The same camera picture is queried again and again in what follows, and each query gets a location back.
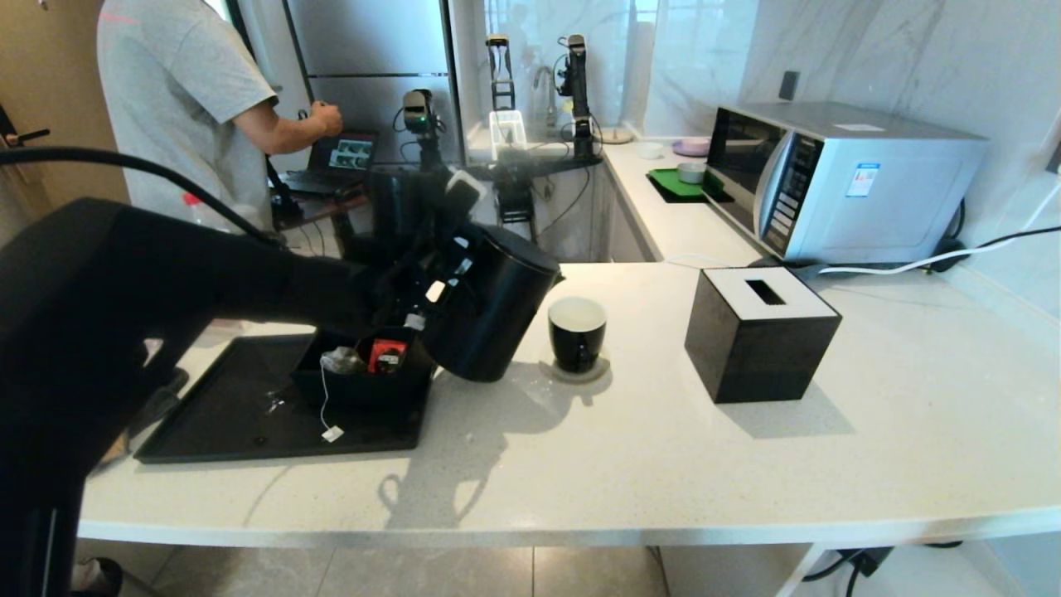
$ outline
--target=white cable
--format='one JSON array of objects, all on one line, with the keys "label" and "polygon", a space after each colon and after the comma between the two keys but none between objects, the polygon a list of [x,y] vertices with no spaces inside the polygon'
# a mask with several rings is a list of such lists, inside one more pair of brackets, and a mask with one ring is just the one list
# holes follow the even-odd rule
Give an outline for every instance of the white cable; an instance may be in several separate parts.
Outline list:
[{"label": "white cable", "polygon": [[719,261],[718,259],[714,259],[712,257],[708,257],[707,254],[701,254],[699,252],[681,252],[681,253],[678,253],[678,254],[672,254],[672,256],[667,257],[666,259],[663,259],[663,261],[666,262],[666,263],[675,264],[675,265],[681,265],[683,267],[695,267],[695,268],[698,268],[698,269],[702,268],[702,267],[697,267],[696,265],[690,265],[689,263],[678,263],[676,261],[677,259],[681,259],[683,257],[696,257],[697,259],[700,259],[701,261],[707,261],[709,263],[714,263],[716,265],[721,265],[724,267],[736,267],[737,266],[737,265],[731,265],[731,264],[729,264],[729,263],[727,263],[725,261]]},{"label": "white cable", "polygon": [[[1031,224],[1039,218],[1039,214],[1043,212],[1043,209],[1046,208],[1050,199],[1053,199],[1054,196],[1057,195],[1059,190],[1061,190],[1061,181],[1059,181],[1057,185],[1054,185],[1054,190],[1051,190],[1049,194],[1046,195],[1046,198],[1044,198],[1043,201],[1039,204],[1039,207],[1036,208],[1036,210],[1031,213],[1031,216],[1028,217],[1028,221],[1025,222],[1024,225],[1021,226],[1021,229],[1017,231],[1023,232],[1024,230],[1031,227]],[[907,271],[909,269],[915,269],[922,265],[927,265],[929,263],[935,263],[936,261],[942,261],[943,259],[950,259],[952,257],[961,257],[962,254],[976,254],[977,252],[987,252],[988,250],[1002,248],[1003,246],[1008,245],[1014,240],[1016,239],[1011,238],[1009,240],[1004,240],[996,244],[989,244],[988,246],[981,246],[978,248],[962,248],[961,250],[952,250],[950,252],[944,252],[942,254],[937,254],[935,257],[929,257],[927,259],[922,259],[920,261],[915,261],[912,263],[907,263],[905,265],[900,265],[898,267],[892,267],[890,269],[874,269],[872,267],[825,267],[819,270],[818,273],[819,274],[875,274],[879,276],[887,276],[891,274]]]},{"label": "white cable", "polygon": [[325,432],[331,429],[331,425],[325,421],[325,408],[328,406],[328,382],[325,380],[325,359],[320,358],[320,387],[325,389],[325,403],[320,405],[320,423],[325,426]]}]

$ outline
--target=red object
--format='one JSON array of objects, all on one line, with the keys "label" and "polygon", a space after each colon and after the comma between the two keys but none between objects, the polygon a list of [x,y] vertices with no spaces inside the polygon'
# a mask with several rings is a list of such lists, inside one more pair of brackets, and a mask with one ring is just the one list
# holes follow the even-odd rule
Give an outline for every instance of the red object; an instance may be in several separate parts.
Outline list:
[{"label": "red object", "polygon": [[406,347],[407,345],[405,343],[402,343],[401,340],[388,340],[386,338],[377,338],[372,343],[372,353],[368,357],[368,373],[376,373],[380,371],[380,368],[378,367],[380,357],[383,356],[383,354],[388,351],[395,351],[398,353],[400,358],[403,358],[405,356]]}]

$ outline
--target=microwave control panel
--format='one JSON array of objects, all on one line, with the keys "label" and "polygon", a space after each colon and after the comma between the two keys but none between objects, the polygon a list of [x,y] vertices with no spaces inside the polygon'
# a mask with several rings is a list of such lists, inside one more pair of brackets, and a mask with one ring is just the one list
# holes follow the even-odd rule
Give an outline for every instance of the microwave control panel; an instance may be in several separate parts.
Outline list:
[{"label": "microwave control panel", "polygon": [[799,217],[823,146],[822,141],[803,135],[796,135],[793,139],[793,148],[781,171],[781,183],[778,185],[778,194],[773,197],[768,214],[764,239],[779,254],[784,254],[788,248],[788,240],[796,227],[796,218]]}]

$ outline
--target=black mug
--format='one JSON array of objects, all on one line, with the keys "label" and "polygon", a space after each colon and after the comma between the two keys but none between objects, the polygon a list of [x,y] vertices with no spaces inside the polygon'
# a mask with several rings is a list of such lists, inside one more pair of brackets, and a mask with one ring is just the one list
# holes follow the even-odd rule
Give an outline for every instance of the black mug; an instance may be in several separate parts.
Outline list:
[{"label": "black mug", "polygon": [[556,365],[568,373],[593,369],[604,347],[608,314],[596,301],[581,296],[560,298],[549,309],[549,339]]}]

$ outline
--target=faucet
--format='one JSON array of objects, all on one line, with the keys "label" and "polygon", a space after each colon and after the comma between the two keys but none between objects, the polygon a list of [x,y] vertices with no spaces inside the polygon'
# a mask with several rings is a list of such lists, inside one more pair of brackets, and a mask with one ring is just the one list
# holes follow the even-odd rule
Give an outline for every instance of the faucet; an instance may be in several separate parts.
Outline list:
[{"label": "faucet", "polygon": [[535,89],[538,88],[538,81],[543,73],[549,77],[549,109],[545,110],[545,135],[549,136],[556,129],[556,84],[553,81],[553,69],[542,65],[534,73]]}]

